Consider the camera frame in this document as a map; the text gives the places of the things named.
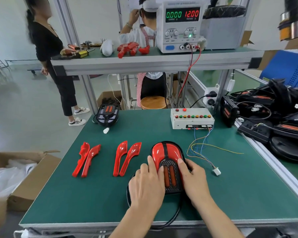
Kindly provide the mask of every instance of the plastic bag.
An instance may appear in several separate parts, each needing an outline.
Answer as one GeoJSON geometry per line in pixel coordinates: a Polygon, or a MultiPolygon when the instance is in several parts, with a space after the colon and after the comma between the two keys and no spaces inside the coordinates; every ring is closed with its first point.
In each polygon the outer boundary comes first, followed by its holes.
{"type": "Polygon", "coordinates": [[[9,168],[0,168],[0,197],[8,197],[36,165],[27,160],[9,160],[9,168]]]}

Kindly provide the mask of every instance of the white shirt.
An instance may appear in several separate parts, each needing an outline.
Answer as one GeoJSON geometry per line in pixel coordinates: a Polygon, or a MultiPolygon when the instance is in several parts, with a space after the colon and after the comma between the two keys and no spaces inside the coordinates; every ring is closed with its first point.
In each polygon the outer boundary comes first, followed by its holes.
{"type": "MultiPolygon", "coordinates": [[[[150,27],[143,27],[144,30],[147,32],[148,36],[156,36],[155,31],[152,30],[150,27]]],[[[118,36],[119,44],[125,44],[130,42],[136,42],[139,44],[140,47],[146,47],[146,38],[141,29],[137,28],[132,30],[130,33],[120,34],[118,36]]],[[[149,39],[149,46],[153,47],[153,40],[149,39]]],[[[158,79],[163,75],[162,72],[158,73],[146,73],[146,77],[150,79],[158,79]]]]}

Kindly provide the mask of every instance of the bracelet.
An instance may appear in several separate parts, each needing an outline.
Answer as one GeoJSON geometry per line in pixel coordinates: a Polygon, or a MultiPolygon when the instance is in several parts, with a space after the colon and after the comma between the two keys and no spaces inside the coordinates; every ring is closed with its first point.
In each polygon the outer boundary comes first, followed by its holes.
{"type": "Polygon", "coordinates": [[[129,23],[126,23],[126,26],[129,27],[130,29],[132,29],[132,26],[130,26],[129,23]]]}

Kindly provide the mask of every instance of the white sneaker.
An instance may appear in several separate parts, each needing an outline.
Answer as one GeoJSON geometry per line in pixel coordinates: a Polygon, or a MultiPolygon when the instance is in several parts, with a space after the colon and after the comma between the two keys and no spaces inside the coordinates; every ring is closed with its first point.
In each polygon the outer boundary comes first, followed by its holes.
{"type": "Polygon", "coordinates": [[[72,123],[69,123],[69,126],[81,126],[84,124],[86,124],[86,120],[77,117],[72,123]]]}
{"type": "Polygon", "coordinates": [[[83,107],[81,107],[81,108],[79,108],[79,111],[78,112],[74,112],[74,114],[75,115],[80,115],[80,114],[84,114],[84,113],[88,113],[90,111],[90,109],[89,108],[83,108],[83,107]]]}

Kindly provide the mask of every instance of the worker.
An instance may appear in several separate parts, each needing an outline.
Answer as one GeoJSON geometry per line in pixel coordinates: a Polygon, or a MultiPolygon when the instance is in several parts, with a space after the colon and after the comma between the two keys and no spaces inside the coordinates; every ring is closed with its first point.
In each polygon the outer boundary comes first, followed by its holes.
{"type": "Polygon", "coordinates": [[[36,56],[43,66],[41,73],[43,75],[50,74],[54,80],[61,95],[63,112],[68,117],[69,126],[84,125],[86,120],[79,117],[74,118],[72,107],[75,109],[75,115],[84,114],[90,110],[77,105],[72,76],[57,76],[51,64],[51,57],[60,54],[64,47],[54,29],[48,24],[48,19],[52,16],[50,4],[48,0],[25,1],[28,6],[29,39],[36,46],[36,56]]]}
{"type": "MultiPolygon", "coordinates": [[[[178,159],[183,185],[192,205],[197,209],[213,238],[243,238],[244,236],[215,204],[205,171],[191,160],[178,159]]],[[[158,173],[151,156],[129,182],[131,206],[110,238],[143,238],[150,229],[165,196],[163,166],[158,173]]]]}
{"type": "MultiPolygon", "coordinates": [[[[139,0],[140,10],[134,9],[129,15],[129,21],[123,27],[119,35],[119,44],[136,42],[140,47],[154,47],[156,45],[157,12],[145,11],[143,5],[145,2],[154,0],[139,0]],[[133,24],[139,16],[143,20],[144,27],[132,29],[133,24]]],[[[141,99],[147,96],[166,97],[166,74],[157,73],[139,73],[137,75],[137,105],[141,107],[141,99]]]]}

